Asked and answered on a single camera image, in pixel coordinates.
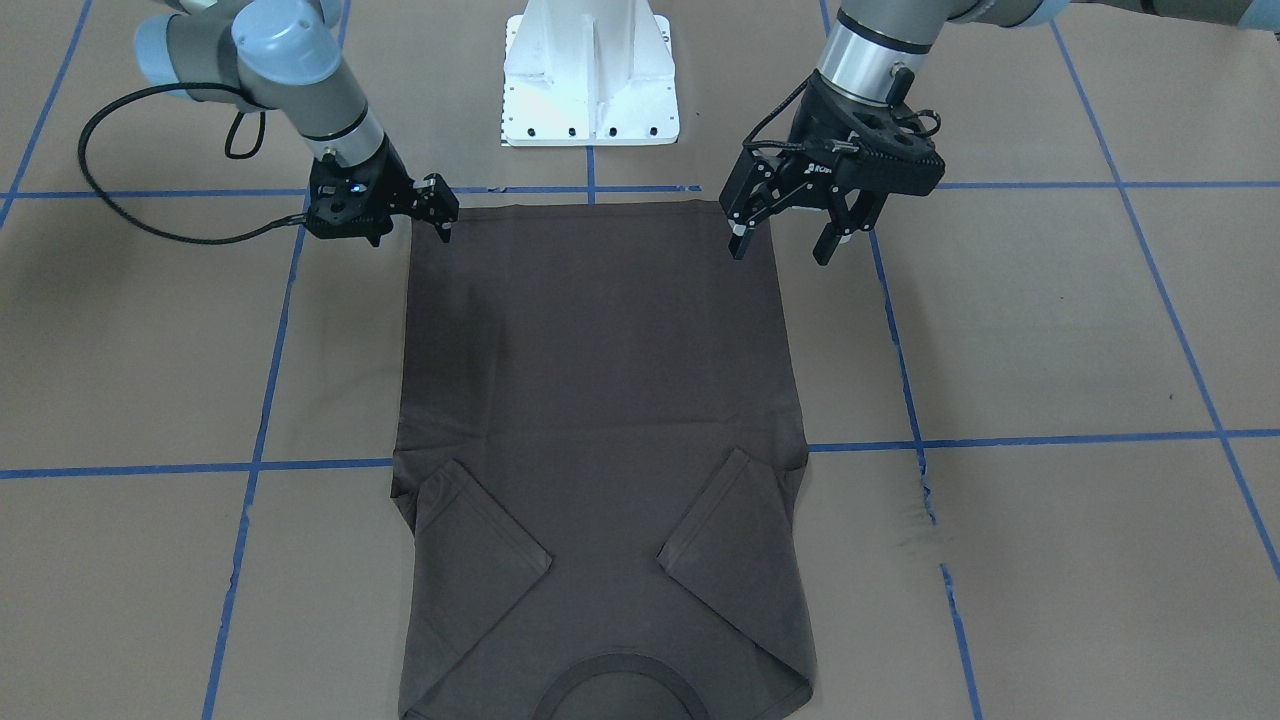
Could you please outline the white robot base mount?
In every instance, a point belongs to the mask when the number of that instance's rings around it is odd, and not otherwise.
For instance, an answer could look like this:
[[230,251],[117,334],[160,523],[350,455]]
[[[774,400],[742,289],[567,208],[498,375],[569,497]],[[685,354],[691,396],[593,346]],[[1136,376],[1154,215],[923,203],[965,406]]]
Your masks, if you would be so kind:
[[504,41],[504,146],[678,141],[671,23],[650,3],[530,1]]

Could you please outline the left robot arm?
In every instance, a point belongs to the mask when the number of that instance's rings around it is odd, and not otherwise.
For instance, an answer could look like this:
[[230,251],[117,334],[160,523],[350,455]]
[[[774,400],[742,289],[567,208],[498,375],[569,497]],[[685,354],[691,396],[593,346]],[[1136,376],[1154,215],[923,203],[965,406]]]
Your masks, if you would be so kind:
[[870,232],[893,195],[924,197],[941,182],[940,115],[913,110],[908,95],[946,24],[1027,28],[1053,20],[1064,1],[844,1],[815,69],[780,104],[795,108],[788,135],[763,138],[767,115],[746,135],[719,205],[732,258],[790,209],[828,220],[812,251],[819,265]]

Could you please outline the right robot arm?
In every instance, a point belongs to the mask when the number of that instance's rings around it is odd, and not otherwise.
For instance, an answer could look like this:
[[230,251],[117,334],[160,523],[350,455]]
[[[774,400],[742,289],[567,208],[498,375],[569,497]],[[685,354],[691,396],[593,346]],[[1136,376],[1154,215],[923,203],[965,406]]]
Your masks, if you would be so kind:
[[173,1],[134,55],[152,86],[243,114],[280,111],[312,154],[300,224],[321,240],[379,245],[397,215],[451,237],[460,204],[439,174],[413,179],[335,36],[338,1]]

